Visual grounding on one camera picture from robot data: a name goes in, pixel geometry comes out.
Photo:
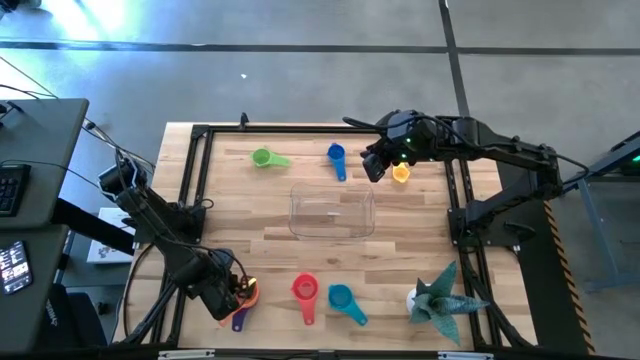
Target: phone screen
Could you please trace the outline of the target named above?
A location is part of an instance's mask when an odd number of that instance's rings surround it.
[[[0,271],[2,289],[7,295],[31,284],[31,271],[22,241],[16,241],[9,248],[0,250]]]

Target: wooden table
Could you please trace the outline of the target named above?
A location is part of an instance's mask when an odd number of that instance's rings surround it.
[[[182,179],[192,123],[169,123],[165,131],[153,189],[175,201]],[[259,302],[245,320],[244,331],[221,328],[199,299],[187,300],[181,347],[358,349],[358,350],[470,350],[469,317],[457,315],[461,346],[427,323],[411,325],[405,305],[407,293],[420,277],[430,282],[458,260],[450,244],[446,209],[449,207],[444,165],[420,163],[406,184],[391,179],[370,183],[359,152],[375,135],[216,134],[209,164],[205,198],[215,202],[207,212],[203,245],[231,248],[261,289]],[[289,230],[291,187],[339,183],[326,152],[332,142],[347,152],[346,184],[367,184],[375,194],[375,231],[364,241],[322,239],[300,241]],[[249,154],[268,146],[292,161],[289,168],[256,168]],[[201,159],[202,147],[196,159]],[[501,189],[496,164],[469,164],[477,198]],[[200,165],[196,162],[189,199],[194,197]],[[520,333],[536,342],[527,296],[516,257],[503,248],[487,248],[496,302]],[[162,277],[157,250],[144,260],[129,298],[129,327],[133,329],[156,299]],[[290,287],[301,271],[312,272],[320,283],[315,324],[305,326]],[[361,327],[329,309],[327,288],[344,283],[354,291],[369,322]],[[462,277],[454,293],[464,294]],[[174,303],[169,304],[163,335],[169,332]],[[485,339],[486,316],[480,313]],[[122,320],[114,340],[122,339]]]

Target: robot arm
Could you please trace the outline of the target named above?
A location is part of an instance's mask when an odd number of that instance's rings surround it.
[[[343,120],[352,126],[374,128],[380,134],[380,139],[361,153],[372,182],[378,182],[391,164],[401,162],[415,165],[423,161],[488,158],[531,170],[491,198],[469,202],[461,224],[467,230],[486,227],[497,214],[532,199],[555,198],[562,191],[553,148],[496,134],[471,117],[432,117],[407,110],[391,112],[375,125]]]
[[[146,173],[130,158],[116,157],[116,165],[100,174],[102,193],[127,212],[136,229],[136,241],[153,243],[162,253],[170,286],[123,342],[139,343],[151,328],[159,311],[176,289],[191,299],[199,297],[211,316],[222,320],[239,306],[241,281],[231,273],[234,256],[229,249],[197,251],[206,208],[167,203],[147,186]]]

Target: gray floor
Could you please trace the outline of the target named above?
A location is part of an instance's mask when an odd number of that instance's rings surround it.
[[[640,46],[640,2],[633,0],[448,3],[459,46]],[[436,0],[189,4],[44,0],[44,10],[5,16],[0,40],[445,45]],[[2,50],[1,56],[58,96],[88,98],[89,118],[152,161],[167,121],[235,121],[242,111],[255,121],[290,122],[337,122],[344,115],[374,121],[409,107],[457,112],[447,55]],[[589,163],[639,128],[640,57],[461,56],[460,62],[472,115],[501,133]],[[0,79],[38,90],[3,63]],[[83,134],[72,168],[95,177],[112,159]],[[576,170],[562,167],[565,176]],[[89,211],[108,205],[73,177],[63,194]],[[602,269],[577,195],[553,206],[582,291]],[[640,354],[638,295],[640,286],[582,294],[599,354]]]

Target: toy plant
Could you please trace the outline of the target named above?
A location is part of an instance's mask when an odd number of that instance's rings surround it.
[[[489,305],[486,301],[462,295],[451,295],[456,278],[456,262],[452,262],[431,284],[418,279],[416,295],[409,322],[419,324],[431,321],[440,334],[460,346],[458,326],[452,315],[468,314]]]

